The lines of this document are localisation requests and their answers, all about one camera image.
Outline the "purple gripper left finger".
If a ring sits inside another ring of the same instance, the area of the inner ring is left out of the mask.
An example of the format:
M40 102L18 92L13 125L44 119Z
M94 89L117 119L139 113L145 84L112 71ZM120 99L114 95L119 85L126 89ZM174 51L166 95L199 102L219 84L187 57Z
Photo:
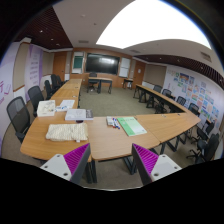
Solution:
M54 155L41 169L79 185L89 156L90 144L87 143L65 155Z

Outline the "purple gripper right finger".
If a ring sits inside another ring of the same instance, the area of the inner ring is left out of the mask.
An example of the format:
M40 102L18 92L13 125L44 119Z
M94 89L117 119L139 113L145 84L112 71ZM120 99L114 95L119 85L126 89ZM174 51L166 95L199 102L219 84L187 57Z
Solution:
M137 144L132 144L132 155L143 185L181 170L181 167L166 154L157 155Z

